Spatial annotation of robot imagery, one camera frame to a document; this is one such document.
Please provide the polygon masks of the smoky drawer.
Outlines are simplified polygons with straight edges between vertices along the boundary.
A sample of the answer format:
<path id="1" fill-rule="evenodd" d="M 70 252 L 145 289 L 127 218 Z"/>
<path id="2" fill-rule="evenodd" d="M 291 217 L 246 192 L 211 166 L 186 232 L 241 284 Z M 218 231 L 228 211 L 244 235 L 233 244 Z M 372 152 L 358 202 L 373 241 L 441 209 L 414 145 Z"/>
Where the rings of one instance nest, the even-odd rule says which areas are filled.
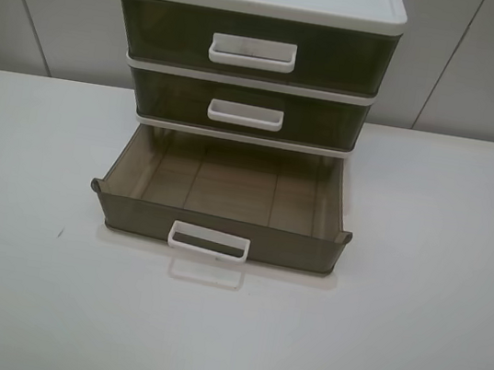
<path id="1" fill-rule="evenodd" d="M 337 29 L 165 0 L 121 0 L 129 54 L 141 61 L 374 97 L 398 36 Z M 294 69 L 277 73 L 209 59 L 214 34 L 296 46 Z"/>
<path id="2" fill-rule="evenodd" d="M 132 69 L 143 119 L 334 151 L 354 148 L 370 107 Z"/>
<path id="3" fill-rule="evenodd" d="M 339 158 L 140 125 L 91 188 L 109 229 L 326 276 L 352 239 L 343 168 Z"/>

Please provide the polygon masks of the white plastic drawer cabinet frame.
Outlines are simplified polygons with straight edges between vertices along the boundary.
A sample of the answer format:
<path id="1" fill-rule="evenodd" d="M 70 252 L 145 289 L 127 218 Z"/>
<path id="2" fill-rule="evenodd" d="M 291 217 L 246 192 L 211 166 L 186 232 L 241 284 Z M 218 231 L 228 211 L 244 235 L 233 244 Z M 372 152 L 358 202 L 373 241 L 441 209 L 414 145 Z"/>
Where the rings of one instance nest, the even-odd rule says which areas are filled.
<path id="1" fill-rule="evenodd" d="M 337 29 L 348 29 L 362 33 L 373 33 L 386 36 L 401 37 L 406 28 L 407 12 L 402 0 L 164 0 L 189 6 L 201 6 L 225 11 L 232 11 L 258 17 L 273 17 L 305 24 L 312 24 Z M 297 48 L 292 44 L 285 44 L 266 40 L 255 40 L 243 36 L 214 34 L 212 45 L 209 48 L 209 59 L 216 64 L 228 64 L 259 70 L 271 70 L 277 73 L 290 73 L 294 69 Z M 127 65 L 131 72 L 133 68 L 153 72 L 183 75 L 196 79 L 208 80 L 239 87 L 251 87 L 281 93 L 288 93 L 307 98 L 318 98 L 362 106 L 371 106 L 376 101 L 374 97 L 363 97 L 332 90 L 313 87 L 301 87 L 269 80 L 228 75 L 209 72 L 202 69 L 178 67 L 172 64 L 161 64 L 136 60 L 127 51 Z M 173 129 L 186 133 L 197 133 L 228 140 L 235 140 L 265 146 L 272 146 L 306 152 L 321 156 L 342 158 L 352 152 L 334 151 L 298 145 L 279 141 L 251 137 L 242 134 L 229 133 L 224 130 L 211 130 L 180 123 L 144 119 L 136 111 L 140 123 Z"/>

